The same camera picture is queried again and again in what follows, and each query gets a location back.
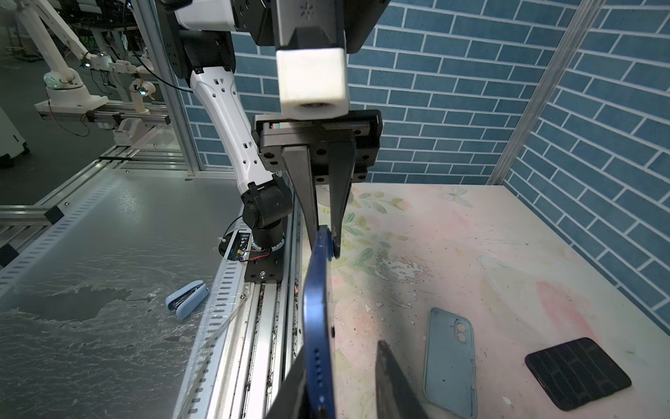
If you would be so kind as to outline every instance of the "table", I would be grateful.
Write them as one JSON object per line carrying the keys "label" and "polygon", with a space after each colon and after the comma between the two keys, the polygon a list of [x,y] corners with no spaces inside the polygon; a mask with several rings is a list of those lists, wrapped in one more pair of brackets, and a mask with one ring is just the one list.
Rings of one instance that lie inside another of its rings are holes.
{"label": "table", "polygon": [[[322,223],[329,214],[320,205]],[[376,418],[379,339],[426,412],[452,417],[423,395],[433,307],[472,323],[479,418],[667,417],[670,337],[502,186],[355,184],[331,269],[340,418]],[[632,387],[562,412],[524,357],[580,337]]]}

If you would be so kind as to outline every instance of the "brick wallpaper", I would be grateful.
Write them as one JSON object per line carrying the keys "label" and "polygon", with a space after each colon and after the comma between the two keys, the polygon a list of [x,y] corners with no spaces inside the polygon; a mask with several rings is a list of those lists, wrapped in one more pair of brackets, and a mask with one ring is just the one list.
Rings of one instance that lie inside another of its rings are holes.
{"label": "brick wallpaper", "polygon": [[670,335],[669,19],[605,4],[505,185]]}
{"label": "brick wallpaper", "polygon": [[[483,184],[524,111],[579,0],[392,2],[348,57],[353,109],[385,120],[368,181]],[[250,118],[279,112],[274,48],[233,34]],[[184,94],[201,162],[230,164],[203,108]]]}

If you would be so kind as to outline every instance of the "floral tablecloth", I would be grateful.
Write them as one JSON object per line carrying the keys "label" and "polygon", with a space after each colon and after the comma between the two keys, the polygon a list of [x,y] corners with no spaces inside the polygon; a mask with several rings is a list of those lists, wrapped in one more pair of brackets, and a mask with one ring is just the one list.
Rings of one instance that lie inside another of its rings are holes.
{"label": "floral tablecloth", "polygon": [[[327,223],[330,209],[320,205],[319,216]],[[331,269],[340,418],[376,418],[379,339],[427,413],[451,417],[423,395],[433,307],[472,323],[479,418],[667,417],[670,337],[502,186],[356,184]],[[580,337],[633,387],[566,413],[524,357]]]}

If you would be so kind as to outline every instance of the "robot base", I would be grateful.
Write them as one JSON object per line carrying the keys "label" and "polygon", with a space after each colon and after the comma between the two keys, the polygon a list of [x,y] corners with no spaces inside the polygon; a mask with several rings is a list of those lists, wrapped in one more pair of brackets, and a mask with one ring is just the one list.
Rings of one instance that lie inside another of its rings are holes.
{"label": "robot base", "polygon": [[107,96],[92,95],[88,92],[86,86],[77,88],[67,88],[62,90],[52,90],[47,88],[49,100],[35,104],[39,112],[49,113],[75,113],[85,114],[88,111],[97,109],[109,102]]}

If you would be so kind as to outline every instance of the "metal post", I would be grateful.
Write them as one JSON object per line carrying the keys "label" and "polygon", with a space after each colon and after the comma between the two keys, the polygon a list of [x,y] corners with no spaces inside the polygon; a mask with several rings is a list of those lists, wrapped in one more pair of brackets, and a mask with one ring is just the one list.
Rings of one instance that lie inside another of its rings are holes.
{"label": "metal post", "polygon": [[584,41],[588,30],[596,20],[603,3],[605,3],[605,0],[582,0],[565,30],[558,48],[556,48],[556,53],[554,53],[547,69],[542,74],[540,83],[528,102],[526,110],[521,115],[517,127],[512,132],[507,146],[502,151],[498,164],[496,164],[493,173],[491,173],[486,183],[487,185],[499,185],[505,180],[507,172],[523,148],[523,144],[535,126],[537,119],[542,115],[547,101],[549,101],[553,90],[558,85],[561,77],[563,77],[567,66],[570,64],[570,60],[572,60],[572,56],[577,51],[577,48],[582,45],[582,41]]}
{"label": "metal post", "polygon": [[[142,34],[144,42],[147,44],[147,49],[151,56],[151,63],[153,64],[153,71],[160,78],[177,86],[178,81],[172,72],[168,58],[165,55],[163,48],[163,39],[161,38],[158,29],[158,20],[156,18],[155,5],[152,0],[132,0],[133,13],[137,22],[137,27]],[[198,154],[194,147],[194,141],[191,136],[191,130],[188,128],[188,118],[186,117],[186,108],[184,108],[184,101],[180,92],[163,82],[161,83],[161,91],[167,110],[170,112],[172,120],[172,127],[177,137],[179,147],[184,155],[184,163],[186,164],[186,173],[188,177],[195,177],[196,173],[200,171],[198,163]]]}

